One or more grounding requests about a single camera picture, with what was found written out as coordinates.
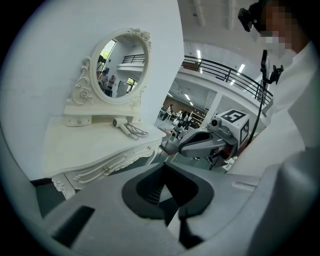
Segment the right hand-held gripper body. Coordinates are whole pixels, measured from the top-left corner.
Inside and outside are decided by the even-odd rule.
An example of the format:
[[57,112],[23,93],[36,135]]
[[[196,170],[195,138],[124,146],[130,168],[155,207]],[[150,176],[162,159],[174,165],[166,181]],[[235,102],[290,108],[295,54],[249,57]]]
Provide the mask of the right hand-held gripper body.
[[217,114],[210,120],[206,128],[216,144],[208,157],[211,169],[225,166],[229,159],[236,156],[249,137],[249,126],[249,115],[236,109]]

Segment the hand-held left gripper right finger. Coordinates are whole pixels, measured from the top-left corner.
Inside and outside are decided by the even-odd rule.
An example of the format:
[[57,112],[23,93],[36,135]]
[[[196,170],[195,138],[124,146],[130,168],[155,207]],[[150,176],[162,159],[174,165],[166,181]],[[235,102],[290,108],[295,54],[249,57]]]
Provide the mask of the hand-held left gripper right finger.
[[258,218],[245,207],[259,179],[165,164],[163,181],[174,201],[165,256],[247,256]]

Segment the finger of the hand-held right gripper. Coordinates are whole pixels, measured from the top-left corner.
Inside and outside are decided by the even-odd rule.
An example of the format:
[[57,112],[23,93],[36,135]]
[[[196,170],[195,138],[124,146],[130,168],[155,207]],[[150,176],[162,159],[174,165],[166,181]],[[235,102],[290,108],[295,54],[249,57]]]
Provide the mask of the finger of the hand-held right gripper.
[[231,135],[208,129],[194,129],[185,135],[178,145],[178,152],[188,158],[206,158],[219,155],[225,149],[237,151],[238,140]]

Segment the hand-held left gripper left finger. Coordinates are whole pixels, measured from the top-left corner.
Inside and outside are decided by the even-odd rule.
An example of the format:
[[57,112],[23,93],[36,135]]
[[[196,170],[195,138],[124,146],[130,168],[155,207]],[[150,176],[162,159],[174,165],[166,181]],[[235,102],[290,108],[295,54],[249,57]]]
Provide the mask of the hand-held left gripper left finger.
[[145,165],[95,181],[44,218],[45,231],[81,256],[179,256],[185,247],[164,219],[139,216],[122,197],[126,182],[162,167]]

